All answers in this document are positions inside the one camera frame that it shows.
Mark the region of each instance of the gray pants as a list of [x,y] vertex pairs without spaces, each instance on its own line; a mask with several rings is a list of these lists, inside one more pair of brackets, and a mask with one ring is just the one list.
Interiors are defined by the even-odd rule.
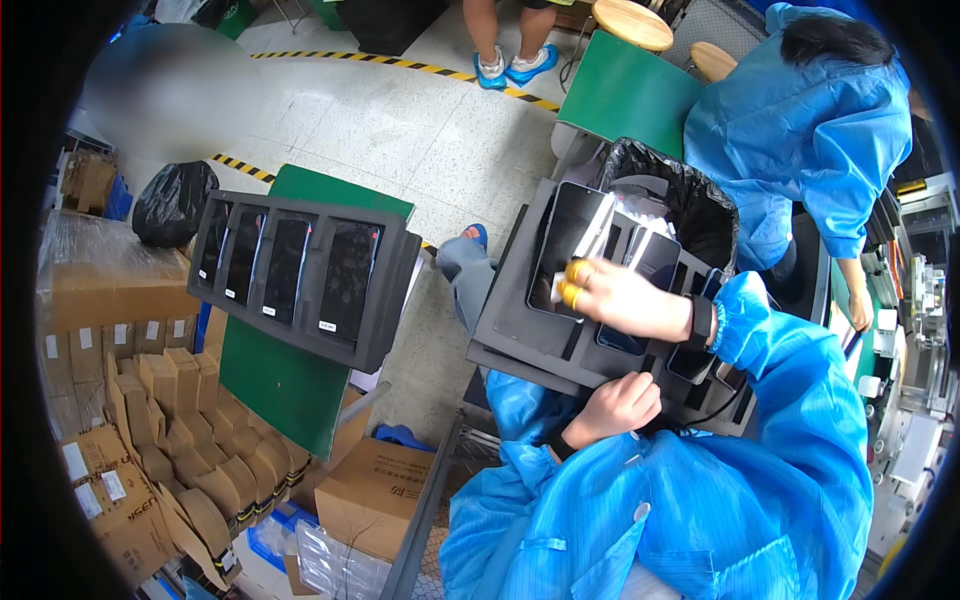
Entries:
[[453,287],[457,319],[473,335],[493,283],[496,261],[480,244],[466,237],[446,240],[437,250],[437,267]]

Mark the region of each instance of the smartphone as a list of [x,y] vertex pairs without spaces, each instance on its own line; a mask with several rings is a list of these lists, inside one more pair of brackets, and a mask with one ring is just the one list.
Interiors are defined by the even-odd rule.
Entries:
[[562,181],[545,226],[540,254],[534,263],[527,306],[580,322],[584,316],[561,301],[554,302],[554,279],[574,258],[593,258],[608,246],[613,220],[613,195],[579,183]]
[[253,266],[260,254],[260,241],[263,238],[263,226],[267,222],[266,210],[250,210],[240,215],[236,240],[233,242],[233,254],[230,255],[230,267],[227,271],[227,289],[224,295],[233,301],[247,305],[253,280]]
[[[624,263],[646,277],[664,292],[670,290],[680,261],[680,243],[648,228],[638,227],[627,247]],[[647,352],[649,338],[637,338],[621,333],[608,325],[597,329],[596,342],[605,348],[642,356]]]
[[717,370],[713,376],[717,378],[717,381],[735,392],[739,392],[747,384],[747,374],[727,363],[717,365]]
[[279,323],[293,324],[294,308],[300,297],[303,261],[312,232],[313,226],[301,219],[276,222],[274,249],[270,254],[260,312]]
[[356,342],[382,227],[337,221],[326,265],[318,327]]
[[220,253],[227,242],[227,222],[232,208],[233,203],[222,200],[216,201],[213,206],[213,218],[210,220],[210,227],[206,230],[204,253],[200,256],[198,275],[200,276],[200,286],[211,291],[213,290],[213,280],[220,269]]
[[[710,271],[707,275],[707,282],[700,290],[700,295],[707,300],[716,298],[717,292],[723,285],[723,277],[723,271],[719,269]],[[707,377],[715,358],[716,356],[709,352],[695,352],[677,346],[670,357],[667,358],[666,368],[680,379],[685,379],[693,385],[700,385]]]

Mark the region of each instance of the hand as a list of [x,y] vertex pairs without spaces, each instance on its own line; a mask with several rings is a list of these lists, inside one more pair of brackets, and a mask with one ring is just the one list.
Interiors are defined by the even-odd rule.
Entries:
[[870,331],[874,324],[874,299],[870,298],[870,292],[851,292],[850,316],[854,329]]
[[689,299],[662,291],[634,271],[598,258],[566,266],[557,289],[564,304],[621,333],[666,342],[690,338]]
[[597,388],[561,437],[579,450],[610,436],[639,429],[660,413],[660,387],[648,372],[627,373]]

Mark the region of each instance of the wooden stool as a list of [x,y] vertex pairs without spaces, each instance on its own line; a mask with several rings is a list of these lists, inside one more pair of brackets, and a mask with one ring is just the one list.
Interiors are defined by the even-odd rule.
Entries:
[[650,9],[629,0],[596,0],[593,18],[620,39],[651,52],[673,46],[673,32]]
[[726,78],[736,67],[736,60],[732,56],[705,41],[690,44],[690,60],[693,64],[686,70],[696,66],[712,84]]

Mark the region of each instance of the white sneaker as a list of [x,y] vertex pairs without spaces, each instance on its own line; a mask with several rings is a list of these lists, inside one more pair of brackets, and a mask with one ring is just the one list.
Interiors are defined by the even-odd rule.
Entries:
[[503,72],[506,70],[507,65],[503,60],[503,53],[500,52],[500,46],[494,46],[496,48],[496,62],[493,64],[487,64],[479,58],[477,58],[477,63],[480,65],[480,73],[487,79],[496,79],[503,75]]
[[524,60],[519,56],[514,57],[513,62],[510,63],[510,66],[520,73],[525,71],[532,71],[544,64],[546,60],[550,58],[550,53],[547,52],[546,48],[541,47],[537,52],[537,55],[533,57],[532,60]]

